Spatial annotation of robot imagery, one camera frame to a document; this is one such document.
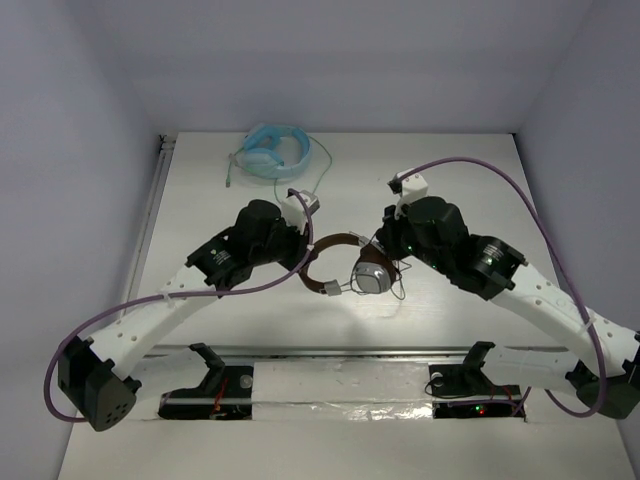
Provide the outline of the brown silver headphones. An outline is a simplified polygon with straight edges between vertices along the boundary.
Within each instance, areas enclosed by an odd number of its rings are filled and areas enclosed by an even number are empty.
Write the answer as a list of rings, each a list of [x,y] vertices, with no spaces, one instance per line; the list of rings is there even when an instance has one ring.
[[[359,256],[350,269],[346,284],[341,284],[337,279],[320,281],[312,278],[309,275],[310,265],[321,253],[337,246],[359,249]],[[401,271],[378,240],[350,232],[335,233],[317,240],[298,276],[309,291],[324,296],[339,296],[346,288],[360,295],[380,295],[390,292],[401,280]]]

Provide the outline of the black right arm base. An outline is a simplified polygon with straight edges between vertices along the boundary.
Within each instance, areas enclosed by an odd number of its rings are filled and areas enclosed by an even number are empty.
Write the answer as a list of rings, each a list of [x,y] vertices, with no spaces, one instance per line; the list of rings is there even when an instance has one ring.
[[[436,420],[526,419],[521,388],[493,383],[481,371],[495,347],[492,342],[476,342],[461,363],[429,367],[424,391],[433,400]]]

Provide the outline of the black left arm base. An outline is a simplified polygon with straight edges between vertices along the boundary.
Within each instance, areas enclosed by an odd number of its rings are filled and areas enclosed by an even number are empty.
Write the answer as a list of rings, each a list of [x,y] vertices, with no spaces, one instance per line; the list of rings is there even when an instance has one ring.
[[[196,386],[164,393],[158,415],[164,420],[251,420],[254,366],[227,365],[209,346],[192,344],[206,367]]]

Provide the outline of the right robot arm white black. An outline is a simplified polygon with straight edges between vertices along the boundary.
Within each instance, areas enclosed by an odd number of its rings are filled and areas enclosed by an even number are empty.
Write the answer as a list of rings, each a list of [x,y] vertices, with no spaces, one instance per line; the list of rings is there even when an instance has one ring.
[[[461,372],[470,391],[513,384],[561,392],[616,420],[639,404],[639,334],[580,307],[504,241],[468,231],[457,206],[427,196],[389,205],[376,232],[393,260],[413,257],[453,286],[528,321],[561,351],[478,341]]]

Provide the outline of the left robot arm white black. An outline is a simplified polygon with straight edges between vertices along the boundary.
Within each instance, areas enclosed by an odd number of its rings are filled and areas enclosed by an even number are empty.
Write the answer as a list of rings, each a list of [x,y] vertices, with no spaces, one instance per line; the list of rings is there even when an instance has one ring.
[[[220,399],[229,376],[223,360],[207,345],[153,362],[145,356],[189,317],[227,296],[269,290],[296,275],[310,257],[316,195],[292,190],[281,204],[252,200],[234,225],[192,252],[158,293],[130,300],[85,321],[61,341],[45,374],[49,412],[65,422],[88,423],[106,431],[146,396],[172,391],[171,380],[192,393]],[[243,288],[253,270],[278,264],[283,276]]]

